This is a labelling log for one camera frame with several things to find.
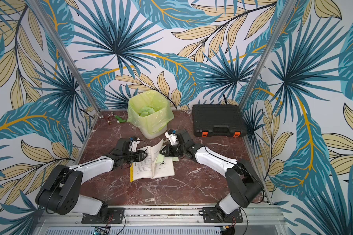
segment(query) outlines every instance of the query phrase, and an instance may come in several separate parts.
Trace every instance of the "marble table surface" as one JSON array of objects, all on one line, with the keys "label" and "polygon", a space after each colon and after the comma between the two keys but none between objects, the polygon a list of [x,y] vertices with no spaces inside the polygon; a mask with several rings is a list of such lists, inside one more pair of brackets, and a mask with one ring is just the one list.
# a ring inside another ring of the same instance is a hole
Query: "marble table surface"
[{"label": "marble table surface", "polygon": [[[106,117],[110,111],[102,111],[104,119],[98,119],[88,140],[80,164],[108,153],[119,138],[136,136],[153,146],[164,137],[148,140],[140,130],[130,123],[108,124]],[[114,115],[127,118],[126,111],[113,111]],[[241,138],[213,136],[198,138],[193,135],[191,111],[175,110],[174,119],[168,129],[187,129],[196,143],[202,143],[213,151],[234,159],[249,160]],[[138,148],[145,146],[141,142]],[[159,179],[139,179],[129,181],[129,168],[116,169],[101,174],[81,186],[81,194],[107,201],[110,205],[131,204],[189,204],[216,203],[228,194],[226,179],[211,168],[188,159],[174,162],[175,175]]]}]

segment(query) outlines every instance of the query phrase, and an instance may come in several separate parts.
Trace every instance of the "tropical leaf wallpaper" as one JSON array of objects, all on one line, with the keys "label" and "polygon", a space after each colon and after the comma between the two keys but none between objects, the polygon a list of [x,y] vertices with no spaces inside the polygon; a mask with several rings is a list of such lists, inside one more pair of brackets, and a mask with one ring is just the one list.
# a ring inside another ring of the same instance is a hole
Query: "tropical leaf wallpaper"
[{"label": "tropical leaf wallpaper", "polygon": [[[157,90],[238,104],[287,0],[40,0],[102,109]],[[297,0],[243,116],[292,234],[353,234],[353,0]],[[0,234],[31,234],[39,187],[94,110],[25,0],[0,0]]]},{"label": "tropical leaf wallpaper", "polygon": [[298,0],[284,29],[243,110],[255,163],[291,234],[353,234],[353,0]]},{"label": "tropical leaf wallpaper", "polygon": [[[71,7],[42,2],[70,44]],[[84,97],[26,2],[0,0],[0,234],[32,233],[44,211],[34,202],[40,186],[73,163],[90,128]]]}]

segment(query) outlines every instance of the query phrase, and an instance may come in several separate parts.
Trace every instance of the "trash can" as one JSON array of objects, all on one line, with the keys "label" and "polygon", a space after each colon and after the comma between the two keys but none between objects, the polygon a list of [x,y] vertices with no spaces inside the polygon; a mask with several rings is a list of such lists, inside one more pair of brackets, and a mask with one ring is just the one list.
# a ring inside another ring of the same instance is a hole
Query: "trash can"
[{"label": "trash can", "polygon": [[140,128],[147,139],[153,139],[167,130],[174,118],[169,101],[155,90],[140,93],[128,101],[127,122]]}]

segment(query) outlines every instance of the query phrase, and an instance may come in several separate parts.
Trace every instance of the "black tool case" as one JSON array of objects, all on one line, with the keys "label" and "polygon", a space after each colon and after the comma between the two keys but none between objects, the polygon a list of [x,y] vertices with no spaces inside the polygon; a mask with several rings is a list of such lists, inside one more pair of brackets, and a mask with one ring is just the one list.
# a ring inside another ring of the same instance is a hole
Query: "black tool case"
[{"label": "black tool case", "polygon": [[197,137],[244,137],[247,134],[245,122],[236,105],[194,105],[192,118],[193,133]]}]

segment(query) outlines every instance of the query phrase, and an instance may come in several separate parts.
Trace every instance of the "open book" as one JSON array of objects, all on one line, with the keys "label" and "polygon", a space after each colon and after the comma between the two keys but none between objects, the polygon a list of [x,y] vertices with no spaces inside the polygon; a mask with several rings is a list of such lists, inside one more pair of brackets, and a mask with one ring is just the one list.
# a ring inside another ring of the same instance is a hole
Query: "open book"
[{"label": "open book", "polygon": [[148,154],[142,162],[134,162],[131,166],[131,182],[143,178],[162,178],[175,175],[173,159],[165,157],[162,162],[157,162],[162,148],[163,139],[153,147],[140,148]]}]

